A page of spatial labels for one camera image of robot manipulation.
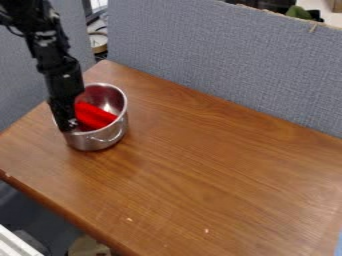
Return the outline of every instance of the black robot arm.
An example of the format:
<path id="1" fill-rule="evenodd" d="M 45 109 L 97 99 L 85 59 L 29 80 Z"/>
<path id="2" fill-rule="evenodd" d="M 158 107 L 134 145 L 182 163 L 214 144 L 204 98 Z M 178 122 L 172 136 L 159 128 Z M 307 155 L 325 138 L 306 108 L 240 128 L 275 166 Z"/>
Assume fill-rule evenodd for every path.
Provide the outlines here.
<path id="1" fill-rule="evenodd" d="M 47 0 L 0 0 L 0 25 L 25 38 L 37 71 L 44 75 L 48 104 L 61 132 L 77 126 L 75 97 L 84 91 L 77 60 L 68 54 L 68 37 Z"/>

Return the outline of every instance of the gray partition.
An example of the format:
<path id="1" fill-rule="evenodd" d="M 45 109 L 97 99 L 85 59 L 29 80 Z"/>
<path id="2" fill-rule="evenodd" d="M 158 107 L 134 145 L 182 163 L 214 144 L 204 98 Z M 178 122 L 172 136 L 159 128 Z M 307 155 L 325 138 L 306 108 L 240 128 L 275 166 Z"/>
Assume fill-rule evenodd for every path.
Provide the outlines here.
<path id="1" fill-rule="evenodd" d="M 342 137 L 342 31 L 216 0 L 109 1 L 109 59 Z"/>

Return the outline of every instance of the wooden table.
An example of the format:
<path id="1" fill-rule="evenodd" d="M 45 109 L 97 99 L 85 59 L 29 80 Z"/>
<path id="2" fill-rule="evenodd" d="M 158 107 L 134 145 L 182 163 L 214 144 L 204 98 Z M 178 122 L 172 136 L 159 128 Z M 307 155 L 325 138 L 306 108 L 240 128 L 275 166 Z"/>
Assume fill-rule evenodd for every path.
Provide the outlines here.
<path id="1" fill-rule="evenodd" d="M 333 255 L 342 140 L 108 61 L 130 132 L 65 146 L 47 104 L 0 137 L 0 176 L 123 255 Z"/>

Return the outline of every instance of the metal bowl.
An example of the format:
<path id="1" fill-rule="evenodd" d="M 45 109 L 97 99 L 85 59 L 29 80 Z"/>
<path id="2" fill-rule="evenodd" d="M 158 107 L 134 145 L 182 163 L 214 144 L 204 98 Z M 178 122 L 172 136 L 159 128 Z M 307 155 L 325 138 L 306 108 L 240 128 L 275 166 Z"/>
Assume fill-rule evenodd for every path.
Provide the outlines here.
<path id="1" fill-rule="evenodd" d="M 68 145 L 81 151 L 101 150 L 115 145 L 128 128 L 127 97 L 123 91 L 105 83 L 85 84 L 85 91 L 76 97 L 77 102 L 87 102 L 118 118 L 97 130 L 83 130 L 81 125 L 71 132 L 64 132 Z"/>

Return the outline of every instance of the red cloth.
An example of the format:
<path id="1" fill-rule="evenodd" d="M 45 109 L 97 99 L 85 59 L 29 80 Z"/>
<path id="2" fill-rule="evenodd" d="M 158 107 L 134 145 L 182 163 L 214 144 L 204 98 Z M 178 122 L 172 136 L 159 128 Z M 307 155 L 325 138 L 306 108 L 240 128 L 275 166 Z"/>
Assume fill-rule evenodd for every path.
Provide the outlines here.
<path id="1" fill-rule="evenodd" d="M 75 112 L 80 124 L 85 125 L 89 130 L 105 127 L 118 118 L 116 115 L 85 102 L 75 104 Z"/>

